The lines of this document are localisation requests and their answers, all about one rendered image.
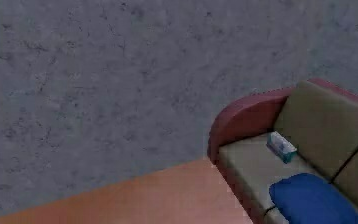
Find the white and teal tissue box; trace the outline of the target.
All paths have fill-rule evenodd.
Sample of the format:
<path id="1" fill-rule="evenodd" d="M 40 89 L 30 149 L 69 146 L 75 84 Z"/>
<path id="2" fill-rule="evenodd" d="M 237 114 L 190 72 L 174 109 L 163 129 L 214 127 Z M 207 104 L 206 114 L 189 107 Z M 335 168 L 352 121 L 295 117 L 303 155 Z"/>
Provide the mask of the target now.
<path id="1" fill-rule="evenodd" d="M 266 145 L 285 164 L 290 163 L 297 153 L 297 148 L 278 132 L 271 132 L 267 135 Z"/>

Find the red sofa with beige cushions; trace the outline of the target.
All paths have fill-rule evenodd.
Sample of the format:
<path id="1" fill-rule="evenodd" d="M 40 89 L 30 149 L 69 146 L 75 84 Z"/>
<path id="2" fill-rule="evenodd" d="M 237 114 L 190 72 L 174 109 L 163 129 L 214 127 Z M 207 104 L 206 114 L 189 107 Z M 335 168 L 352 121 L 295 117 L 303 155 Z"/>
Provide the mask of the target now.
<path id="1" fill-rule="evenodd" d="M 297 148 L 290 163 L 267 147 L 271 132 Z M 358 96 L 310 79 L 241 98 L 216 117 L 208 156 L 253 224 L 289 224 L 269 187 L 299 173 L 322 178 L 358 212 Z"/>

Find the blue pillow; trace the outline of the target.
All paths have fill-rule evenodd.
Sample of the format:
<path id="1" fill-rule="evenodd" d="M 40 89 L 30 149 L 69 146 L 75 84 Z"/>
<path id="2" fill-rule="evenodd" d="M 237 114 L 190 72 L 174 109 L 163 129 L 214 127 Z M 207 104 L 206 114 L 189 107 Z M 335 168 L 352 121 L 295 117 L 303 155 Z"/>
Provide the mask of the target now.
<path id="1" fill-rule="evenodd" d="M 300 173 L 269 187 L 271 201 L 289 224 L 358 224 L 358 212 L 322 178 Z"/>

